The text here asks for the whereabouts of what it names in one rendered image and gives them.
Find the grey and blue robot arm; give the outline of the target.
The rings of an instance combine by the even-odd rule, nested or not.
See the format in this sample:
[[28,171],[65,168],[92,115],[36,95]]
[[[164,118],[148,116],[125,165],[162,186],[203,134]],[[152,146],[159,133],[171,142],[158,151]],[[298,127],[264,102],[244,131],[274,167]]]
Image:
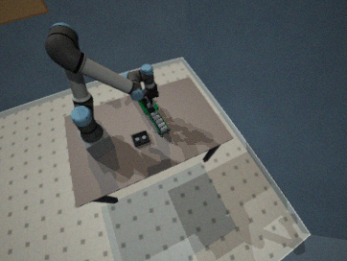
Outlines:
[[[48,56],[63,67],[73,93],[71,98],[74,110],[71,111],[71,119],[80,130],[81,138],[85,142],[92,143],[98,141],[104,131],[92,117],[93,97],[89,91],[87,92],[83,75],[125,92],[133,101],[141,102],[150,93],[145,88],[154,87],[153,68],[149,64],[144,64],[140,70],[127,72],[121,76],[88,59],[80,51],[78,40],[79,36],[73,27],[59,22],[50,28],[45,49]],[[144,82],[144,89],[140,82]]]

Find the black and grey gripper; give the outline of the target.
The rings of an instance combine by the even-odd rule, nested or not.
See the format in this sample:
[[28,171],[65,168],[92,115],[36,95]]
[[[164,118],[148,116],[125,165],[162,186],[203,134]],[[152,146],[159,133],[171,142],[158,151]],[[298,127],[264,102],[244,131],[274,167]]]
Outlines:
[[157,102],[157,101],[154,101],[153,98],[159,97],[159,92],[157,91],[157,84],[154,82],[153,88],[146,88],[146,89],[150,91],[150,93],[146,96],[146,98],[148,103],[150,103],[150,107],[152,108],[152,106]]

